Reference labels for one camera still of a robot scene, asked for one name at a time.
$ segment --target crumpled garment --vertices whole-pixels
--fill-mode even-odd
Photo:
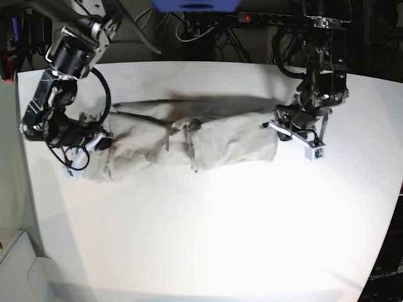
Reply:
[[[91,152],[84,173],[93,181],[122,179],[153,166],[207,171],[245,161],[273,161],[278,137],[261,124],[275,102],[252,97],[162,100],[114,105],[105,127],[111,148]]]

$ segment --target black cable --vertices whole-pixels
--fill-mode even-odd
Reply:
[[[42,49],[40,49],[40,47],[38,47],[38,54],[39,54],[41,57],[44,57],[44,56],[45,56],[45,54],[43,53]]]
[[[138,34],[138,36],[140,37],[140,39],[142,40],[144,45],[146,47],[148,47],[148,49],[151,50],[152,52],[154,52],[158,55],[162,54],[161,51],[158,50],[155,46],[153,46],[153,44],[151,44],[149,39],[143,34],[143,31],[139,28],[137,22],[134,21],[134,19],[128,13],[128,11],[123,6],[123,4],[120,2],[120,0],[115,0],[115,3],[116,3],[116,7],[117,7],[118,11],[120,12],[120,14],[122,14],[122,16],[132,25],[132,28],[134,29],[136,34]]]
[[[35,70],[33,63],[32,63],[32,59],[31,60],[27,60],[28,61],[28,65],[30,66],[31,70]]]
[[[239,60],[242,63],[244,63],[244,60],[242,59],[242,55],[241,55],[241,53],[243,54],[242,50],[240,49],[241,47],[238,46],[236,44],[235,40],[231,37],[231,35],[230,35],[229,31],[228,31],[228,28],[225,29],[225,34],[227,35],[227,42],[223,43],[223,45],[231,45],[231,46],[233,46],[234,50],[236,51],[236,53],[237,53],[237,55],[239,57]]]
[[[222,28],[221,33],[219,33],[219,35],[218,35],[218,37],[216,38],[216,40],[219,40],[219,39],[224,35],[224,33],[225,33],[225,29]],[[222,44],[220,44],[220,45],[218,45],[219,50],[220,50],[220,52],[221,52],[221,54],[222,54],[222,60],[223,60],[223,61],[225,60],[224,48],[225,48],[225,46],[226,46],[226,44],[227,44],[228,41],[229,41],[229,38],[228,38],[228,36],[227,36],[227,39],[225,40],[225,42],[222,43]]]
[[[42,138],[43,138],[43,141],[45,142],[45,144],[46,144],[46,146],[48,147],[48,149],[52,152],[52,154],[54,155],[54,157],[55,157],[62,165],[64,165],[65,167],[67,167],[67,168],[69,168],[69,169],[71,169],[71,170],[74,170],[74,171],[82,171],[82,170],[84,170],[86,167],[88,167],[89,161],[90,161],[89,152],[88,152],[88,150],[87,150],[85,147],[83,147],[83,146],[73,146],[73,147],[69,147],[66,151],[64,151],[64,149],[61,148],[62,151],[63,151],[63,154],[64,154],[64,157],[65,157],[65,158],[67,158],[67,156],[66,156],[65,153],[66,153],[68,150],[70,150],[71,148],[81,148],[81,149],[84,150],[84,153],[87,155],[88,161],[87,161],[87,163],[86,163],[86,165],[85,165],[84,167],[79,168],[79,169],[72,167],[72,166],[71,166],[71,165],[72,165],[72,162],[67,161],[67,160],[63,161],[63,160],[56,154],[56,152],[53,151],[53,149],[54,149],[55,147],[53,147],[53,146],[50,144],[50,142],[47,140],[47,137],[46,137],[46,135],[45,135],[45,124],[46,124],[46,122],[48,122],[48,119],[47,119],[47,118],[49,117],[49,115],[50,115],[51,112],[52,112],[52,110],[50,109],[50,110],[45,114],[45,116],[43,117],[43,120],[42,120]]]
[[[276,60],[276,65],[278,66],[278,68],[280,69],[280,71],[287,77],[291,77],[292,79],[301,79],[303,80],[305,78],[305,74],[304,73],[294,73],[291,72],[289,70],[287,70],[284,65],[283,62],[281,61],[281,55],[280,55],[280,40],[283,38],[285,32],[283,31],[283,28],[279,28],[277,34],[273,37],[272,42],[271,42],[271,46],[273,48],[273,54],[274,54],[274,58]]]
[[[186,29],[189,29],[189,28],[190,28],[190,27],[182,20],[182,18],[179,17],[177,14],[175,14],[175,13],[171,13],[171,14],[183,24],[183,28],[186,28]]]
[[[91,13],[88,11],[88,9],[86,9],[86,7],[84,5],[82,5],[82,3],[79,0],[74,0],[74,2],[88,15],[90,16]]]
[[[313,133],[315,135],[315,141],[319,141],[319,137],[318,137],[317,133],[312,129],[298,130],[298,131],[295,131],[294,133],[297,133],[297,134],[299,134],[299,133]]]
[[[384,72],[393,63],[394,59],[396,58],[397,54],[399,53],[399,46],[400,46],[400,43],[396,43],[394,54],[391,56],[390,60],[381,69],[379,69],[375,72],[376,75]]]
[[[111,98],[111,91],[109,89],[108,83],[105,80],[105,78],[103,77],[102,73],[100,73],[98,71],[98,69],[95,69],[95,68],[92,68],[91,72],[99,79],[99,81],[101,82],[102,86],[105,89],[105,94],[106,94],[105,109],[103,111],[103,114],[101,115],[101,118],[98,121],[95,121],[94,123],[92,123],[91,127],[87,127],[87,129],[89,129],[89,130],[94,130],[94,129],[98,128],[99,126],[101,126],[103,124],[103,122],[105,121],[105,119],[108,117],[108,114],[110,112],[111,105],[112,105],[112,98]]]
[[[249,63],[252,63],[252,58],[251,56],[248,54],[248,52],[246,51],[246,49],[243,47],[241,41],[238,39],[238,36],[235,34],[235,31],[230,27],[229,30],[231,31],[231,33],[233,34],[238,46],[240,46],[240,48],[242,49],[242,52],[246,58],[246,60],[248,60]]]
[[[215,44],[215,46],[218,48],[219,52],[221,53],[221,61],[224,62],[225,54],[224,54],[223,48],[221,48],[220,45],[218,45],[217,43]]]
[[[290,57],[291,57],[291,53],[292,53],[292,50],[293,50],[293,48],[291,48],[291,45],[293,44],[293,42],[296,39],[297,35],[298,35],[298,28],[295,30],[290,43],[288,44],[287,48],[284,50],[284,53],[282,55],[282,59],[283,59],[282,62],[283,63],[288,62],[291,59]]]
[[[298,54],[299,52],[301,52],[301,50],[303,50],[303,48],[301,47],[300,43],[298,42],[294,47],[292,47],[290,49],[290,51],[288,52],[287,57],[285,58],[285,61],[290,64],[293,65],[291,63],[291,58],[294,57],[296,54]]]
[[[241,54],[239,53],[239,51],[238,51],[237,45],[235,45],[231,39],[229,39],[229,41],[230,41],[230,43],[225,43],[225,44],[232,45],[233,48],[235,49],[235,52],[237,53],[237,55],[238,55],[238,57],[239,57],[239,60],[240,60],[242,63],[244,63],[244,60],[242,59],[242,55],[241,55]]]

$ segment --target red power switch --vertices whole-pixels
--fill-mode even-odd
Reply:
[[[252,22],[252,14],[251,13],[239,13],[238,21],[241,23],[250,23]]]

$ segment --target white table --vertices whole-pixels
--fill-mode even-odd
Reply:
[[[287,101],[298,85],[263,65],[98,68],[117,103],[174,94]],[[22,113],[41,73],[18,76]],[[45,251],[76,301],[356,301],[403,180],[403,85],[349,75],[348,87],[316,163],[288,142],[272,164],[152,169],[99,185],[66,179],[44,143],[25,142]],[[92,75],[73,106],[97,112],[103,95]]]

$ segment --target electrical cable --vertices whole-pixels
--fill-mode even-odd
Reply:
[[[238,55],[239,61],[242,62],[242,63],[244,63],[244,60],[243,60],[243,58],[242,58],[242,55],[241,55],[241,53],[238,51],[238,50],[239,50],[239,49],[238,49],[239,46],[238,46],[238,45],[235,45],[235,44],[233,44],[233,43],[229,43],[229,42],[225,42],[225,43],[221,44],[221,46],[226,46],[226,45],[232,46],[232,47],[234,48],[235,52],[236,52],[237,55]]]
[[[160,55],[162,54],[160,50],[158,50],[151,42],[148,40],[148,38],[143,34],[142,30],[139,28],[137,22],[131,17],[131,15],[128,13],[126,8],[123,6],[123,4],[120,2],[120,0],[116,0],[116,7],[118,11],[122,14],[122,16],[132,25],[132,28],[138,34],[142,42],[146,47],[148,47],[149,50],[152,52]]]
[[[293,44],[293,42],[294,42],[294,40],[296,39],[297,35],[298,35],[298,28],[295,29],[295,32],[294,32],[294,34],[293,34],[293,36],[292,36],[292,39],[290,40],[290,43],[288,44],[288,46],[287,46],[286,49],[284,50],[284,53],[283,53],[283,55],[282,55],[282,61],[283,61],[283,63],[284,63],[284,62],[288,62],[288,61],[291,59],[292,50],[293,50],[293,48],[291,48],[291,45]]]
[[[145,14],[147,14],[149,11],[152,11],[154,9],[153,6],[150,6],[149,8],[147,8],[145,11],[141,12],[136,18],[134,18],[135,22],[139,22],[141,18],[143,18],[143,16]]]
[[[149,13],[147,19],[145,19],[144,24],[143,24],[142,26],[140,26],[140,29],[141,29],[141,30],[144,29],[144,28],[147,26],[148,22],[149,22],[150,19],[151,19],[151,16],[152,16],[152,13],[153,13],[153,12],[154,12],[154,8],[153,8],[152,10],[150,10],[150,13]]]
[[[40,47],[38,47],[38,54],[41,56],[41,57],[44,57],[45,56],[45,54],[44,54],[44,52],[42,51],[42,49],[40,49]]]
[[[48,116],[50,115],[50,113],[52,112],[52,110],[50,109],[46,114],[45,114],[45,116],[43,117],[43,122],[42,122],[42,138],[43,138],[43,141],[45,142],[45,144],[46,144],[46,146],[48,147],[48,149],[53,153],[53,155],[54,155],[54,157],[62,164],[62,165],[64,165],[65,167],[67,167],[67,168],[69,168],[69,169],[71,169],[71,170],[74,170],[74,171],[83,171],[86,167],[88,167],[88,165],[89,165],[89,161],[90,161],[90,155],[89,155],[89,152],[88,152],[88,150],[85,148],[85,147],[83,147],[83,146],[72,146],[72,147],[69,147],[68,149],[67,149],[67,151],[69,150],[69,149],[71,149],[71,148],[81,148],[83,151],[84,151],[84,153],[86,154],[86,156],[87,156],[87,158],[88,158],[88,161],[87,161],[87,163],[86,163],[86,165],[84,166],[84,167],[82,167],[82,168],[74,168],[74,167],[72,167],[71,165],[72,165],[72,162],[71,161],[68,161],[68,160],[65,160],[65,161],[63,161],[57,154],[56,154],[56,152],[54,152],[54,146],[53,145],[51,145],[50,144],[50,142],[47,140],[47,137],[46,137],[46,135],[45,135],[45,124],[46,124],[46,122],[48,122]],[[60,148],[61,150],[62,150],[62,152],[63,152],[63,154],[64,154],[64,157],[65,157],[65,159],[68,159],[67,158],[67,156],[66,156],[66,152],[67,151],[64,151],[64,149],[63,148]]]
[[[101,115],[101,117],[99,118],[98,121],[95,121],[91,127],[87,127],[87,129],[95,129],[97,127],[100,127],[105,119],[108,117],[108,114],[110,112],[111,109],[111,105],[112,105],[112,99],[111,99],[111,91],[109,89],[108,83],[105,80],[105,78],[103,77],[102,73],[99,72],[98,69],[92,68],[91,72],[99,79],[99,81],[101,82],[102,86],[105,89],[105,94],[106,94],[106,99],[105,99],[105,109],[103,111],[103,114]]]
[[[220,45],[218,45],[217,43],[215,44],[215,46],[218,48],[219,52],[221,53],[221,62],[224,62],[225,54],[224,54],[223,48],[221,48]]]
[[[307,100],[301,105],[300,109],[297,111],[297,113],[294,115],[292,120],[290,121],[290,130],[292,131],[292,126],[294,125],[294,122],[297,120],[301,112],[304,110],[306,105],[310,102],[310,98],[307,98]]]
[[[219,40],[224,33],[225,33],[225,30],[222,31],[222,34],[216,40]],[[220,52],[222,54],[222,61],[225,60],[224,48],[227,45],[228,41],[229,41],[229,38],[227,36],[227,39],[225,40],[225,42],[223,42],[222,44],[219,45],[219,50],[220,50]]]
[[[197,40],[199,40],[200,38],[203,38],[204,36],[207,36],[209,33],[211,33],[211,32],[215,29],[215,26],[214,26],[214,27],[211,27],[209,30],[207,30],[206,32],[202,33],[202,34],[199,35],[199,36],[196,36],[196,37],[194,37],[194,38],[192,38],[192,39],[189,39],[189,40],[183,40],[183,39],[181,39],[181,38],[179,37],[179,33],[178,33],[178,30],[179,30],[179,27],[180,27],[180,26],[181,26],[181,23],[179,22],[178,25],[177,25],[177,27],[176,27],[176,29],[175,29],[175,35],[176,35],[176,38],[177,38],[180,42],[182,42],[182,43],[189,43],[189,42],[197,41]]]
[[[298,131],[295,131],[294,133],[297,133],[297,134],[299,134],[299,133],[313,133],[315,135],[315,143],[319,143],[319,141],[320,141],[316,131],[314,131],[312,129],[298,130]]]
[[[280,69],[280,71],[287,77],[291,77],[292,79],[301,79],[303,80],[305,78],[304,73],[294,73],[289,70],[287,70],[283,62],[281,61],[281,55],[280,55],[280,40],[284,36],[285,32],[283,31],[282,28],[280,28],[277,32],[277,34],[273,37],[273,40],[271,42],[271,46],[273,48],[273,53],[274,53],[274,58],[276,60],[276,65]]]
[[[234,30],[230,27],[229,28],[230,32],[233,34],[233,36],[235,37],[236,40],[236,44],[238,44],[238,46],[241,48],[242,53],[244,54],[246,60],[249,63],[252,63],[252,58],[251,56],[248,54],[248,52],[246,51],[246,49],[243,47],[241,41],[238,39],[238,36],[235,34]]]
[[[285,58],[284,62],[287,62],[289,65],[293,66],[294,64],[292,63],[291,59],[298,54],[299,52],[303,51],[303,49],[301,48],[300,44],[296,44],[294,47],[292,47],[290,49],[290,51],[288,52],[287,57]]]
[[[171,13],[171,14],[183,24],[183,27],[184,27],[184,28],[186,28],[186,29],[189,29],[189,28],[190,28],[190,27],[183,21],[184,16],[183,16],[183,18],[181,18],[181,17],[179,17],[179,16],[178,16],[177,14],[175,14],[175,13]]]
[[[244,57],[246,58],[246,60],[249,63],[252,63],[252,59],[251,56],[248,54],[248,52],[245,50],[245,48],[240,45],[233,36],[231,36],[231,34],[228,32],[227,30],[227,36],[229,38],[229,41],[231,42],[231,44],[233,44],[233,46],[235,47],[235,49],[239,49],[241,51],[241,53],[244,55]]]
[[[158,39],[155,41],[156,44],[159,44],[161,42],[161,40],[164,38],[165,32],[166,32],[166,30],[168,28],[168,25],[169,25],[169,20],[171,20],[171,17],[172,17],[171,14],[167,14],[167,19],[165,21],[164,28],[162,29],[162,32],[161,32],[160,36],[158,37]]]
[[[162,33],[159,35],[157,40],[154,40],[153,43],[154,44],[159,44],[167,30],[168,24],[169,24],[169,20],[171,19],[171,13],[166,13],[165,17],[163,17],[163,19],[161,20],[160,23],[158,23],[158,25],[156,26],[154,31],[158,31],[160,29],[160,27],[162,25],[164,25],[164,28],[162,29]],[[111,44],[120,44],[120,43],[134,43],[134,44],[141,44],[142,42],[140,40],[112,40]]]
[[[377,70],[375,72],[375,74],[381,74],[393,63],[394,59],[396,58],[397,54],[399,53],[399,46],[400,46],[400,43],[396,43],[394,54],[391,56],[390,60],[381,69]]]
[[[79,0],[74,0],[74,2],[88,15],[90,16],[91,13],[88,11],[88,9],[86,9],[86,7],[84,5],[82,5],[81,2],[79,2]]]

